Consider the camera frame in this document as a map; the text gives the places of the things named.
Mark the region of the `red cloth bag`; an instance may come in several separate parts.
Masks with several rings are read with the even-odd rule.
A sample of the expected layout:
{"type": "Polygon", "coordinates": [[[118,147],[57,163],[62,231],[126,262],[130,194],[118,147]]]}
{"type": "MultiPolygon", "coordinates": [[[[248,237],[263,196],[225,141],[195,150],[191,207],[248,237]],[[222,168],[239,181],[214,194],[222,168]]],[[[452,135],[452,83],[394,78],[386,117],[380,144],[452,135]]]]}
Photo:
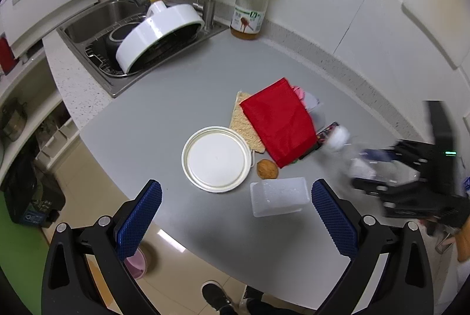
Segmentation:
{"type": "Polygon", "coordinates": [[[243,100],[240,106],[280,168],[299,159],[317,144],[312,118],[284,77],[243,100]]]}

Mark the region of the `beige loofah sponge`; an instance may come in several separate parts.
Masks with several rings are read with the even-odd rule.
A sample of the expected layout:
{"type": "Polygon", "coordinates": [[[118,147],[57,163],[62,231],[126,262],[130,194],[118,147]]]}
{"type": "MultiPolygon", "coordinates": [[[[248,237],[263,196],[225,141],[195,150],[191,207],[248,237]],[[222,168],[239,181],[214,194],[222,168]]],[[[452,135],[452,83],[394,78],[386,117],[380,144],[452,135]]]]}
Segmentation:
{"type": "Polygon", "coordinates": [[[236,94],[229,128],[245,139],[245,142],[247,142],[250,150],[259,154],[263,154],[265,152],[264,144],[241,108],[241,102],[250,96],[251,95],[247,92],[238,92],[236,94]]]}

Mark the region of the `clear plastic food box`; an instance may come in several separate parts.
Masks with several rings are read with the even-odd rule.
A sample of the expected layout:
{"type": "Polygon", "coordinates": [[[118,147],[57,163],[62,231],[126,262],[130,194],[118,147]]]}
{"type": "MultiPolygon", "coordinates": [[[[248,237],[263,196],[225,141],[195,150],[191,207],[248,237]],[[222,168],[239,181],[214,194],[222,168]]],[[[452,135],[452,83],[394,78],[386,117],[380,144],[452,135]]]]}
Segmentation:
{"type": "Polygon", "coordinates": [[[304,177],[253,182],[250,184],[250,196],[256,218],[297,213],[310,202],[304,177]]]}

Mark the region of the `white round lid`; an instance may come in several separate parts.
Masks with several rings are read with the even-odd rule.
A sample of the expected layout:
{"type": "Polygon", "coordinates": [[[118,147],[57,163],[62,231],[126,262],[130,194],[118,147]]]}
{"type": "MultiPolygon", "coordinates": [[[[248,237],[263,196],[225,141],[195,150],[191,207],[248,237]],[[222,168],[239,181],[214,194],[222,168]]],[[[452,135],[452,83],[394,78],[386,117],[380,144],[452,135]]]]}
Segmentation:
{"type": "Polygon", "coordinates": [[[191,184],[208,193],[228,193],[240,186],[253,167],[253,151],[228,127],[205,127],[186,141],[182,170],[191,184]]]}

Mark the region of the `stainless steel sink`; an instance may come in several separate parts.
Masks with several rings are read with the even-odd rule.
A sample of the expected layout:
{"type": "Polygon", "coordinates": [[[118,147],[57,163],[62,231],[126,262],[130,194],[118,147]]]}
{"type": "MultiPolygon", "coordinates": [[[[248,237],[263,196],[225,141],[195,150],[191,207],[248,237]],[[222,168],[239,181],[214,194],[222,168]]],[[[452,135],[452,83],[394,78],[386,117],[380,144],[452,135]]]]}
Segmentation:
{"type": "Polygon", "coordinates": [[[99,85],[113,98],[177,54],[228,29],[215,21],[209,32],[184,29],[183,39],[171,35],[162,45],[149,49],[125,73],[115,58],[131,30],[144,21],[147,10],[128,0],[107,0],[80,12],[62,24],[58,33],[99,85]]]}

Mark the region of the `pink cloth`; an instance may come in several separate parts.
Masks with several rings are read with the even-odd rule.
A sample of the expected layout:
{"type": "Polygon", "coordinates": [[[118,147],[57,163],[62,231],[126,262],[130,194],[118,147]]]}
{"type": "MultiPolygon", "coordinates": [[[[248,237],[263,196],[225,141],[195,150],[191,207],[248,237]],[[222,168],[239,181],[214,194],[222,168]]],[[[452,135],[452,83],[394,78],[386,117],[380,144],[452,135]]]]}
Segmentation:
{"type": "Polygon", "coordinates": [[[292,91],[296,94],[296,96],[299,98],[300,102],[303,104],[303,106],[306,106],[305,103],[305,91],[303,90],[302,87],[300,86],[293,86],[292,91]]]}

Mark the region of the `honey jar yellow lid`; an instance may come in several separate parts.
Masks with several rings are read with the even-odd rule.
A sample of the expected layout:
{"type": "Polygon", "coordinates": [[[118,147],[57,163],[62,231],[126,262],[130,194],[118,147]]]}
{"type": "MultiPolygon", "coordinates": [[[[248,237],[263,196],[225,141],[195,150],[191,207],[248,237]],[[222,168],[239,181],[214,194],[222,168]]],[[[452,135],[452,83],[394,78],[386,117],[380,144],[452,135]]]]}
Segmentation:
{"type": "Polygon", "coordinates": [[[231,34],[243,40],[253,40],[261,32],[268,0],[236,0],[230,22],[231,34]]]}

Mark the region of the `pink trash bin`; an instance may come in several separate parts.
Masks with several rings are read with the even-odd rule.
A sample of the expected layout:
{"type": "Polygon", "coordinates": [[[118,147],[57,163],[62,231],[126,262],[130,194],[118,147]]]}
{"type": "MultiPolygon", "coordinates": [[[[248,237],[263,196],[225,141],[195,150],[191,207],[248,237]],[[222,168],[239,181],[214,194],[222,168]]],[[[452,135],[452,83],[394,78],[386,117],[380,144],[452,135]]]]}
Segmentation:
{"type": "Polygon", "coordinates": [[[147,257],[141,247],[138,247],[133,256],[124,259],[124,265],[134,280],[145,276],[148,268],[147,257]]]}

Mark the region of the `black colourful spray can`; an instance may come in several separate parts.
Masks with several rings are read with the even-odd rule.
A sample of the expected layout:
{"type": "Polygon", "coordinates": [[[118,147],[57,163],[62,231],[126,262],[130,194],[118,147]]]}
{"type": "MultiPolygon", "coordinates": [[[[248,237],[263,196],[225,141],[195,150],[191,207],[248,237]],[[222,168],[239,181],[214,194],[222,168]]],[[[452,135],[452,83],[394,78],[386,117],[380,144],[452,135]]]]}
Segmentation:
{"type": "Polygon", "coordinates": [[[300,156],[300,160],[303,160],[304,158],[309,156],[309,154],[311,154],[312,152],[315,152],[315,151],[319,150],[324,145],[324,143],[328,141],[331,133],[338,126],[339,126],[339,124],[337,122],[333,122],[330,125],[328,125],[327,127],[325,127],[324,129],[322,129],[322,131],[319,131],[319,133],[317,133],[317,142],[316,142],[316,144],[314,144],[313,147],[311,149],[309,149],[305,154],[300,156]]]}

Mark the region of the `clear plastic bottle white cap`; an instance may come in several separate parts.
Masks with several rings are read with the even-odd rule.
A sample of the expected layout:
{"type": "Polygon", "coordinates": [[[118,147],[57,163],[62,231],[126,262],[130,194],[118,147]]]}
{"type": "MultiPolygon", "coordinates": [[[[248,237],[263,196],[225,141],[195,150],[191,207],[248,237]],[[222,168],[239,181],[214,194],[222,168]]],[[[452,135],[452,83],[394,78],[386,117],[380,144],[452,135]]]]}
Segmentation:
{"type": "Polygon", "coordinates": [[[330,135],[322,148],[340,166],[340,170],[350,178],[359,177],[384,181],[389,186],[397,186],[416,181],[419,172],[398,161],[369,161],[359,154],[369,148],[365,143],[352,137],[344,126],[339,125],[330,135]]]}

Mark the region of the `lavender cloth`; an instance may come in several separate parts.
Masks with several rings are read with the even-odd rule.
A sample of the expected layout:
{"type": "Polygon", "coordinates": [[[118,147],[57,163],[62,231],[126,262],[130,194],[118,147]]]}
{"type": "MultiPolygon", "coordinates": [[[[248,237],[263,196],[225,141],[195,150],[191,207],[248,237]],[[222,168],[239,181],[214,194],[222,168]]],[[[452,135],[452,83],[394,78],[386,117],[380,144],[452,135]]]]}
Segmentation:
{"type": "Polygon", "coordinates": [[[312,119],[315,129],[317,131],[322,130],[326,125],[323,103],[311,93],[305,92],[303,104],[312,119]]]}

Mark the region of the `brown walnut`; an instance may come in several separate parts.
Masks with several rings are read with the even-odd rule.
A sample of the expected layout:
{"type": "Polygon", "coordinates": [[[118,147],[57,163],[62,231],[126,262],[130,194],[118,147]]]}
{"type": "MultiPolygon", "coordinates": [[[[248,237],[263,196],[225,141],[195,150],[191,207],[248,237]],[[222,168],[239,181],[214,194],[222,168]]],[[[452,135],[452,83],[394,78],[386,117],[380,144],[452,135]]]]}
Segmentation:
{"type": "Polygon", "coordinates": [[[262,180],[277,179],[279,176],[279,168],[275,162],[262,159],[256,164],[256,173],[262,180]]]}

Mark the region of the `black shoe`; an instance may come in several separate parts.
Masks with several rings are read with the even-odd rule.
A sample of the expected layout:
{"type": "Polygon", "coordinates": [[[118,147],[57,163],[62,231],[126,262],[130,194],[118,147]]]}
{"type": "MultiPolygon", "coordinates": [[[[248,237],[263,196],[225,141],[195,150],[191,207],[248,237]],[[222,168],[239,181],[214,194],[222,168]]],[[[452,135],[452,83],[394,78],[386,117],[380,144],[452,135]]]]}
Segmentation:
{"type": "Polygon", "coordinates": [[[202,285],[201,292],[207,304],[220,315],[236,314],[234,304],[218,282],[205,282],[202,285]]]}

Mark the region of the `black pot in sink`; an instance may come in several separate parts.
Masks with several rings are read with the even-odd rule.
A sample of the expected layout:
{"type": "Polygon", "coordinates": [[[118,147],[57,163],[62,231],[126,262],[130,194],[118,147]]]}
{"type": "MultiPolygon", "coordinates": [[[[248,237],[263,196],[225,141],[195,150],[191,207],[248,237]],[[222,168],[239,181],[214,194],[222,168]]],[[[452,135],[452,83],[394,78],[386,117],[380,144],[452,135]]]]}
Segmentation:
{"type": "Polygon", "coordinates": [[[138,22],[129,22],[110,32],[105,39],[106,49],[110,53],[116,53],[126,36],[139,25],[138,22]]]}

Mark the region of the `black dual recycling bin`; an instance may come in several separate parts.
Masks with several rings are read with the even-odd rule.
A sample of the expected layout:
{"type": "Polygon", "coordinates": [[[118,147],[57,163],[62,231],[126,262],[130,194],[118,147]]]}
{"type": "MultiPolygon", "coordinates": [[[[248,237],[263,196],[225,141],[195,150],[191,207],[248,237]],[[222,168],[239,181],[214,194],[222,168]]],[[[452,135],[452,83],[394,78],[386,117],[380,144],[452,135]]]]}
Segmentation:
{"type": "Polygon", "coordinates": [[[15,224],[49,228],[65,206],[65,195],[54,175],[44,173],[25,156],[12,163],[1,183],[1,191],[15,224]]]}

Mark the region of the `red canister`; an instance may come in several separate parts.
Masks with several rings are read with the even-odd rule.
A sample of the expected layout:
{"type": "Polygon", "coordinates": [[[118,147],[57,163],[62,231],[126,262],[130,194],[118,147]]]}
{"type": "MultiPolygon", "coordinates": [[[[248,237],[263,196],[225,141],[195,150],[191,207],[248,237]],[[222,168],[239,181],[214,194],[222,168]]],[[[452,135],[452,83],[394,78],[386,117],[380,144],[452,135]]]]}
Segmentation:
{"type": "Polygon", "coordinates": [[[5,75],[8,75],[16,66],[17,60],[4,36],[0,38],[0,66],[5,75]]]}

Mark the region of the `steel stock pot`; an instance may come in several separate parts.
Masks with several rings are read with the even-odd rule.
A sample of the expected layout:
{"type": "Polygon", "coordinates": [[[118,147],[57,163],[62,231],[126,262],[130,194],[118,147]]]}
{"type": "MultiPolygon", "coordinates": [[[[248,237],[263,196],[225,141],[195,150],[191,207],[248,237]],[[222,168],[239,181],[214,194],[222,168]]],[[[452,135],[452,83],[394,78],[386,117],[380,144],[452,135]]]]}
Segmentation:
{"type": "Polygon", "coordinates": [[[25,107],[18,99],[13,99],[1,109],[1,131],[15,142],[24,131],[27,122],[25,107]]]}

